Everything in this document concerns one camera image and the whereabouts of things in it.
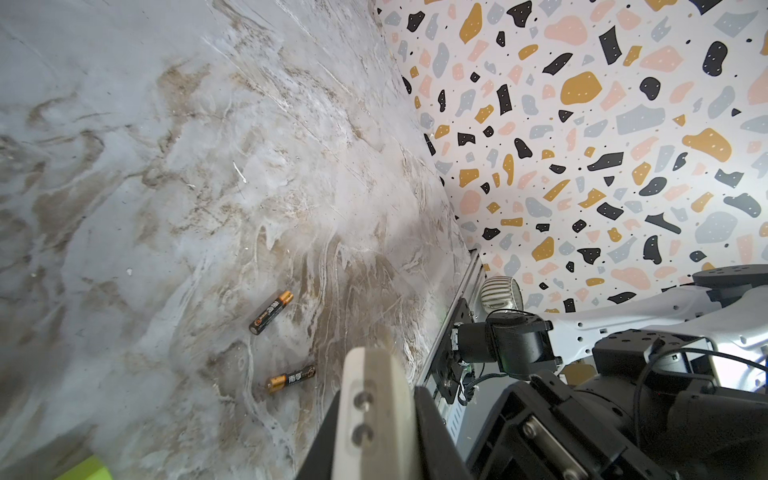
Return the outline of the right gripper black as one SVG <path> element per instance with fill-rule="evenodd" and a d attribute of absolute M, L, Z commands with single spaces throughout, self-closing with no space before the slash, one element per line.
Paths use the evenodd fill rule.
<path fill-rule="evenodd" d="M 765 374 L 702 337 L 627 330 L 599 341 L 597 373 L 549 372 L 508 387 L 468 459 L 476 479 L 763 479 L 767 391 L 719 371 Z"/>

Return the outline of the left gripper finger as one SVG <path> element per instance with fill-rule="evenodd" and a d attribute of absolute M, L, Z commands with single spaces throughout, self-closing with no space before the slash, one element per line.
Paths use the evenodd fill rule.
<path fill-rule="evenodd" d="M 331 477 L 420 477 L 413 391 L 385 349 L 358 347 L 345 358 Z"/>

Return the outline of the AAA battery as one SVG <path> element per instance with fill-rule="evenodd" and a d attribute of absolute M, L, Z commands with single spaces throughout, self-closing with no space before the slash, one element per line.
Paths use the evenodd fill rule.
<path fill-rule="evenodd" d="M 248 330 L 253 335 L 260 335 L 269 324 L 293 301 L 294 294 L 284 291 L 272 300 L 249 324 Z"/>
<path fill-rule="evenodd" d="M 269 393 L 276 393 L 280 390 L 285 389 L 288 386 L 311 379 L 315 375 L 316 375 L 316 366 L 308 365 L 303 367 L 302 369 L 289 372 L 289 373 L 280 374 L 270 378 L 266 382 L 265 388 Z"/>

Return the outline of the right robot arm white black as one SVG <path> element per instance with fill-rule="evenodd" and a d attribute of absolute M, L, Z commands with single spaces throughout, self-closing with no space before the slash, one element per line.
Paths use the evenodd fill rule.
<path fill-rule="evenodd" d="M 477 479 L 763 479 L 767 269 L 737 265 L 636 302 L 455 326 L 455 360 L 511 384 L 469 453 Z"/>

